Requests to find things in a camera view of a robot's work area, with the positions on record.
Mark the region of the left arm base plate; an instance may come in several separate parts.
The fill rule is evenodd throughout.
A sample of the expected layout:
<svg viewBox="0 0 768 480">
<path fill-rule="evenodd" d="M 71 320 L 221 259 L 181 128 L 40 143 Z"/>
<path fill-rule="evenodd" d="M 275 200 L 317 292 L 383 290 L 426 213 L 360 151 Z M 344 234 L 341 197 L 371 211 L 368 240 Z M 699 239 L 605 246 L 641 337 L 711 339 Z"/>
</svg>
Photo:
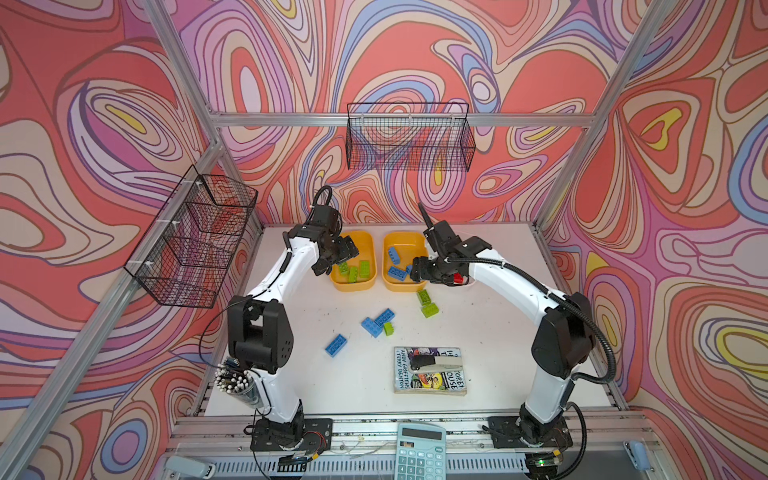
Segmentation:
<svg viewBox="0 0 768 480">
<path fill-rule="evenodd" d="M 253 452 L 322 453 L 331 447 L 333 420 L 309 418 L 282 424 L 259 419 L 243 433 L 250 438 Z"/>
</svg>

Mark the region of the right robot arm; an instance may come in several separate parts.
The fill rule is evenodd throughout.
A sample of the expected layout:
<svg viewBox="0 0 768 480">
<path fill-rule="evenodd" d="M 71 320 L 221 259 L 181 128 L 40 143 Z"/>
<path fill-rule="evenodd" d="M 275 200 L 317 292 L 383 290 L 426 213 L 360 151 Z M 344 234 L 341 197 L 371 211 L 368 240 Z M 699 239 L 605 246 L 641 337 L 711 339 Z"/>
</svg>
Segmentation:
<svg viewBox="0 0 768 480">
<path fill-rule="evenodd" d="M 508 262 L 485 240 L 461 238 L 450 224 L 433 222 L 418 205 L 430 254 L 413 260 L 410 278 L 452 288 L 469 280 L 483 284 L 525 315 L 536 328 L 531 355 L 536 364 L 531 390 L 519 409 L 516 432 L 531 447 L 551 437 L 578 381 L 607 385 L 617 362 L 607 336 L 581 293 L 565 294 Z"/>
</svg>

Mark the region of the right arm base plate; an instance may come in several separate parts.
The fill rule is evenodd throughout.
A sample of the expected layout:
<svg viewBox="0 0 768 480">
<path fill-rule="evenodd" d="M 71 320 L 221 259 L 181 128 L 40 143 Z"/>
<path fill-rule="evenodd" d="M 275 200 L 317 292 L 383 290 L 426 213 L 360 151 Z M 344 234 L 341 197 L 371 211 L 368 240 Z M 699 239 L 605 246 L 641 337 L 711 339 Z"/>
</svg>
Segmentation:
<svg viewBox="0 0 768 480">
<path fill-rule="evenodd" d="M 544 424 L 528 416 L 491 416 L 487 423 L 483 431 L 496 449 L 563 450 L 573 446 L 563 415 Z"/>
</svg>

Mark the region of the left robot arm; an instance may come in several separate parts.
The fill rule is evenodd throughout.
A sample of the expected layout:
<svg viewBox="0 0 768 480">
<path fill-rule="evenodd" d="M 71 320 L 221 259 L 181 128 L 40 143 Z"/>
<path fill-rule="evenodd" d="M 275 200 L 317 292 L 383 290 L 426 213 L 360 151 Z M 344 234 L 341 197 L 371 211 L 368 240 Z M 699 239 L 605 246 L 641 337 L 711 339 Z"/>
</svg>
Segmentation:
<svg viewBox="0 0 768 480">
<path fill-rule="evenodd" d="M 328 275 L 359 254 L 351 237 L 342 234 L 343 221 L 332 198 L 328 185 L 315 193 L 307 219 L 283 233 L 284 250 L 264 279 L 249 293 L 232 297 L 227 306 L 227 352 L 240 380 L 225 390 L 253 407 L 254 424 L 246 432 L 282 450 L 325 443 L 320 434 L 306 431 L 302 402 L 279 370 L 294 346 L 285 301 L 307 273 Z"/>
</svg>

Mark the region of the green square lego brick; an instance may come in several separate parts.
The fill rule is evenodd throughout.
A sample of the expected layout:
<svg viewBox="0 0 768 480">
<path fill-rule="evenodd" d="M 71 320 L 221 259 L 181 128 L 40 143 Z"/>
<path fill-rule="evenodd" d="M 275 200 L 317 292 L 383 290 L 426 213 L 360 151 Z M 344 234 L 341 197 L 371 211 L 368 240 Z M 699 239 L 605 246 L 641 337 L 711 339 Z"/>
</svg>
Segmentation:
<svg viewBox="0 0 768 480">
<path fill-rule="evenodd" d="M 431 297 L 426 289 L 418 291 L 417 297 L 422 306 L 426 306 L 432 303 Z"/>
</svg>

